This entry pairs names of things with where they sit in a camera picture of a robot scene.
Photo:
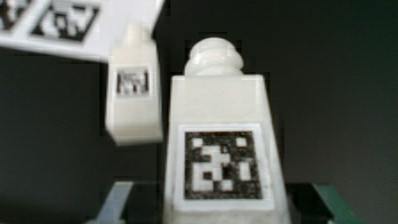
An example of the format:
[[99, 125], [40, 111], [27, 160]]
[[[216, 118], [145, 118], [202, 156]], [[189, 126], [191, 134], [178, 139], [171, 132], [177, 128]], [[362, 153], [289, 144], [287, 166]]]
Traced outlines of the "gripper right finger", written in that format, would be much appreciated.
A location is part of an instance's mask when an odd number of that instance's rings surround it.
[[328, 224], [369, 224], [360, 219], [337, 188], [328, 184], [315, 184], [315, 190], [331, 213]]

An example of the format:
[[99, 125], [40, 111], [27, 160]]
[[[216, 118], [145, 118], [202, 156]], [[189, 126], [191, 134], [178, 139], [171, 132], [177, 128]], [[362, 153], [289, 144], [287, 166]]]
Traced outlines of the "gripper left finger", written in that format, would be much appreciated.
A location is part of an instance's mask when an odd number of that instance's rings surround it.
[[132, 188], [132, 181], [118, 181], [115, 183], [99, 216], [86, 222], [86, 224], [127, 224], [122, 216]]

